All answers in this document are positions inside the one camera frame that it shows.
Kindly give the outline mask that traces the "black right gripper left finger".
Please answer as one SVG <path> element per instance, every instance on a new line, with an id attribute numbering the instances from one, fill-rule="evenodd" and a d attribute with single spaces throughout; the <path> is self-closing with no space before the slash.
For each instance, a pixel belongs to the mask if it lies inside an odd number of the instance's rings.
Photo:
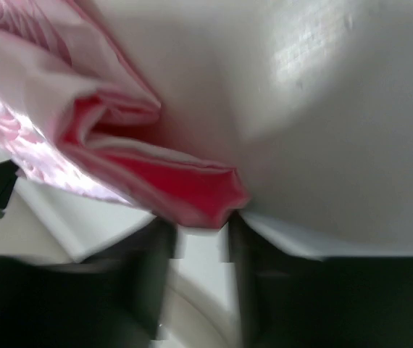
<path id="1" fill-rule="evenodd" d="M 0 347 L 149 347 L 177 237 L 155 219 L 81 262 L 0 256 Z"/>

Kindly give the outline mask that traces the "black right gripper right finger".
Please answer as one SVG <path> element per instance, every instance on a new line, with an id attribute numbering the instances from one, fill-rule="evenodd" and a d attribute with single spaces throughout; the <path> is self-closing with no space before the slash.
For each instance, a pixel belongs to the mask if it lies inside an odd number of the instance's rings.
<path id="1" fill-rule="evenodd" d="M 244 347 L 413 347 L 413 257 L 293 256 L 238 213 L 228 254 Z"/>

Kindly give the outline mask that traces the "pink satin rose cloth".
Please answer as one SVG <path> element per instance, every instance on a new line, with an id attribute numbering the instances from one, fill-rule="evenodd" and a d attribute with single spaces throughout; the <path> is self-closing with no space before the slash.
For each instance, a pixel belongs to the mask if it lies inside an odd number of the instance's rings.
<path id="1" fill-rule="evenodd" d="M 0 1 L 0 150 L 28 179 L 219 228 L 249 200 L 237 171 L 140 141 L 160 100 L 74 1 Z"/>

